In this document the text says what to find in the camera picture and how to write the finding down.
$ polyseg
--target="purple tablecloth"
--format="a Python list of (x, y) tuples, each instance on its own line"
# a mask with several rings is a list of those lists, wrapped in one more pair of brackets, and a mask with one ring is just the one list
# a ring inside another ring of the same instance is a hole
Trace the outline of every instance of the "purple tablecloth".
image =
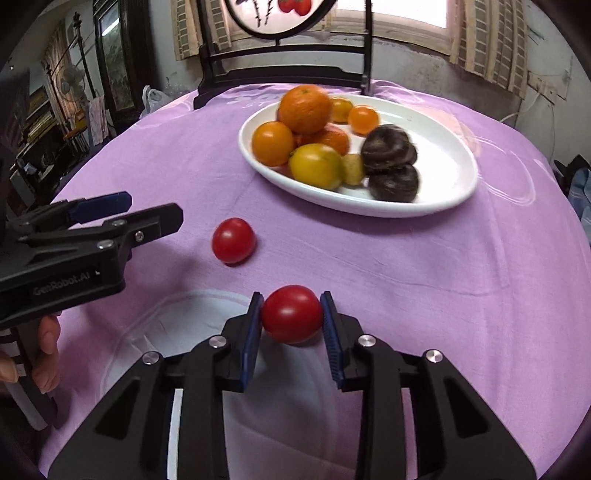
[[(69, 415), (44, 449), (43, 469), (142, 350), (186, 350), (206, 337), (199, 329), (207, 322), (191, 308), (218, 315), (207, 324), (215, 332), (226, 313), (217, 305), (243, 311), (253, 291), (295, 283), (330, 290), (341, 312), (397, 350), (442, 350), (543, 474), (591, 405), (591, 254), (545, 158), (518, 132), (468, 108), (376, 82), (377, 96), (460, 135), (480, 182), (461, 206), (424, 218), (336, 212), (272, 186), (238, 150), (244, 120), (288, 88), (239, 87), (199, 111), (189, 94), (114, 139), (60, 194), (127, 190), (132, 210), (177, 202), (185, 222), (135, 250), (123, 293), (63, 313), (56, 399)], [(232, 216), (259, 239), (253, 258), (235, 268), (210, 250), (215, 226)], [(253, 392), (225, 398), (234, 480), (261, 472), (353, 478), (360, 397), (336, 392), (325, 358), (323, 345), (263, 342)]]

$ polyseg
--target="red tomato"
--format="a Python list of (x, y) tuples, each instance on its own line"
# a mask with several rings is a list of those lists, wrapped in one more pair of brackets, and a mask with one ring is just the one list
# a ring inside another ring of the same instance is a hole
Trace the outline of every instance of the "red tomato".
[(279, 10), (285, 13), (289, 13), (294, 9), (296, 1), (297, 0), (278, 0), (277, 5), (279, 6)]
[(228, 265), (246, 260), (254, 252), (255, 246), (255, 232), (241, 218), (224, 220), (213, 233), (213, 254)]
[(301, 17), (305, 17), (312, 10), (312, 0), (295, 0), (294, 10)]
[(261, 309), (261, 322), (273, 339), (302, 343), (322, 327), (323, 312), (314, 292), (300, 285), (275, 290)]

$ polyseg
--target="dark brown vegetable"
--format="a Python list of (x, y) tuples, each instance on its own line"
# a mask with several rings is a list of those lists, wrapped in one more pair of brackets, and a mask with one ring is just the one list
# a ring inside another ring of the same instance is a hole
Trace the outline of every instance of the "dark brown vegetable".
[(368, 187), (376, 200), (410, 203), (417, 196), (418, 172), (412, 165), (404, 164), (387, 173), (371, 174)]
[(417, 150), (403, 129), (395, 125), (380, 125), (365, 138), (361, 156), (369, 174), (383, 173), (400, 165), (414, 164)]

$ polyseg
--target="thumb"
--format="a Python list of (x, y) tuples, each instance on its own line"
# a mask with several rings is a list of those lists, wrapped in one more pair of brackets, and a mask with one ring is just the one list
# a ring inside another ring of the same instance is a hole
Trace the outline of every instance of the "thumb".
[(17, 381), (16, 365), (8, 355), (0, 352), (0, 382), (16, 383)]

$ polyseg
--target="plate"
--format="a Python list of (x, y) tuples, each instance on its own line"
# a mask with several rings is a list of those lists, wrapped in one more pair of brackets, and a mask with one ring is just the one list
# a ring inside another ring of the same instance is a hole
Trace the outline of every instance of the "plate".
[[(429, 215), (464, 202), (476, 190), (478, 166), (467, 145), (440, 122), (403, 105), (380, 98), (351, 94), (338, 94), (353, 105), (368, 105), (379, 113), (382, 124), (404, 128), (417, 148), (420, 186), (412, 203), (382, 202), (374, 200), (364, 187), (342, 186), (337, 191), (312, 187), (300, 183), (280, 170), (259, 163), (251, 149), (256, 128), (275, 120), (278, 103), (268, 105), (253, 114), (238, 133), (242, 155), (263, 177), (296, 197), (341, 212), (380, 218), (407, 218)], [(351, 139), (351, 153), (359, 153), (364, 138), (355, 135), (348, 125), (339, 125)]]

